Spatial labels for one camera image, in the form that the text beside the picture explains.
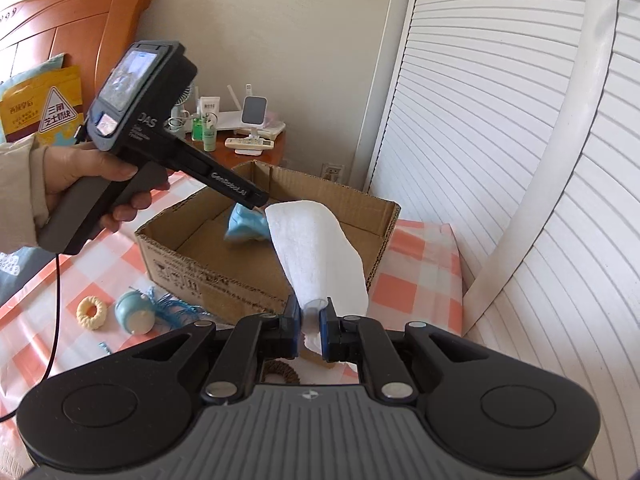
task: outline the pink and white checkered tablecloth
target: pink and white checkered tablecloth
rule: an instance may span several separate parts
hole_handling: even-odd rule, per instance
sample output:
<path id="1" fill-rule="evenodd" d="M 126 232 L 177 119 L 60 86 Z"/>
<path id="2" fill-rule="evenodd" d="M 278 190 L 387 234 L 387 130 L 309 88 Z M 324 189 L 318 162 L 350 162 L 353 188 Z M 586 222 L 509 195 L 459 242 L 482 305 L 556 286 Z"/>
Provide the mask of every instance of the pink and white checkered tablecloth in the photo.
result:
<path id="1" fill-rule="evenodd" d="M 131 288 L 147 290 L 146 276 L 134 232 L 163 209 L 203 186 L 177 173 L 169 191 L 154 193 L 151 208 L 117 234 L 101 233 L 78 256 L 61 256 L 62 318 L 60 341 L 52 374 L 104 357 L 99 345 L 118 351 L 157 335 L 131 336 L 109 312 L 103 327 L 83 329 L 76 321 L 82 298 L 97 296 L 113 304 Z M 371 291 L 368 315 L 392 330 L 409 320 L 424 320 L 460 333 L 462 280 L 458 249 L 448 225 L 399 220 L 380 262 Z M 56 306 L 55 262 L 51 262 L 18 294 L 0 306 L 0 416 L 14 409 L 38 383 L 49 360 Z M 346 365 L 326 369 L 296 360 L 294 368 L 305 383 L 354 383 Z M 30 466 L 13 421 L 0 426 L 0 478 L 16 478 Z"/>

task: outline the wooden headboard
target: wooden headboard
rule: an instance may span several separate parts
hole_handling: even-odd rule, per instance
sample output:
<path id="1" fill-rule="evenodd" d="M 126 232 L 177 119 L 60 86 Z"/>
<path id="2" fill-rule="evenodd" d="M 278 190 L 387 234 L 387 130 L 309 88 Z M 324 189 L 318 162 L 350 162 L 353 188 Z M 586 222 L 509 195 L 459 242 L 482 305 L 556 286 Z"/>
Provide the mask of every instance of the wooden headboard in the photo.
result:
<path id="1" fill-rule="evenodd" d="M 0 81 L 65 52 L 78 65 L 84 111 L 133 43 L 151 0 L 23 0 L 0 12 Z"/>

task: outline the hand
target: hand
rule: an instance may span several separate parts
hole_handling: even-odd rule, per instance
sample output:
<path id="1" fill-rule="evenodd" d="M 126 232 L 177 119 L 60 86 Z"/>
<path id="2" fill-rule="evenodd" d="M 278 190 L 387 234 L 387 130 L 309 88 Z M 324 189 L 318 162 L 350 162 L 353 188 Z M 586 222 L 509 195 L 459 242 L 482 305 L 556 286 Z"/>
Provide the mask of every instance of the hand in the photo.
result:
<path id="1" fill-rule="evenodd" d="M 47 208 L 51 213 L 65 189 L 82 176 L 101 176 L 121 182 L 132 178 L 138 168 L 123 162 L 111 153 L 96 150 L 91 142 L 73 147 L 49 146 L 44 154 L 44 188 Z M 158 189 L 169 189 L 165 182 Z M 128 204 L 116 206 L 113 212 L 102 216 L 100 225 L 111 232 L 120 228 L 121 222 L 132 221 L 138 211 L 151 205 L 151 193 L 136 193 Z"/>

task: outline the metal screw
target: metal screw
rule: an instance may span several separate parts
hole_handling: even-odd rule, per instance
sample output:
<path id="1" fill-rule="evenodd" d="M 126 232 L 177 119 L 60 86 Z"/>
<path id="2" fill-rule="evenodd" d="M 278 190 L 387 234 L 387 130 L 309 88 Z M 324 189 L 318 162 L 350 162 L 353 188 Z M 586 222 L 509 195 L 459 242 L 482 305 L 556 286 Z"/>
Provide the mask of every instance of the metal screw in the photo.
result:
<path id="1" fill-rule="evenodd" d="M 227 381 L 216 381 L 215 383 L 207 384 L 205 391 L 209 397 L 224 399 L 235 395 L 238 388 L 236 388 L 235 384 Z"/>
<path id="2" fill-rule="evenodd" d="M 414 389 L 406 383 L 387 383 L 382 386 L 382 394 L 388 399 L 406 399 Z"/>

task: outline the yellow bag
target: yellow bag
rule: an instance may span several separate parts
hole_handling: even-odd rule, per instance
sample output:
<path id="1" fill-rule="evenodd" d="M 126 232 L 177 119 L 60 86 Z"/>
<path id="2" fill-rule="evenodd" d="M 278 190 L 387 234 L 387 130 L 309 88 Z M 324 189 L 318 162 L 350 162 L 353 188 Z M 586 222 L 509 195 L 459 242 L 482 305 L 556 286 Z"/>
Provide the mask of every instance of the yellow bag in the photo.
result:
<path id="1" fill-rule="evenodd" d="M 72 144 L 84 120 L 80 69 L 50 70 L 18 83 L 5 92 L 0 118 L 7 142 L 37 132 L 41 144 Z"/>

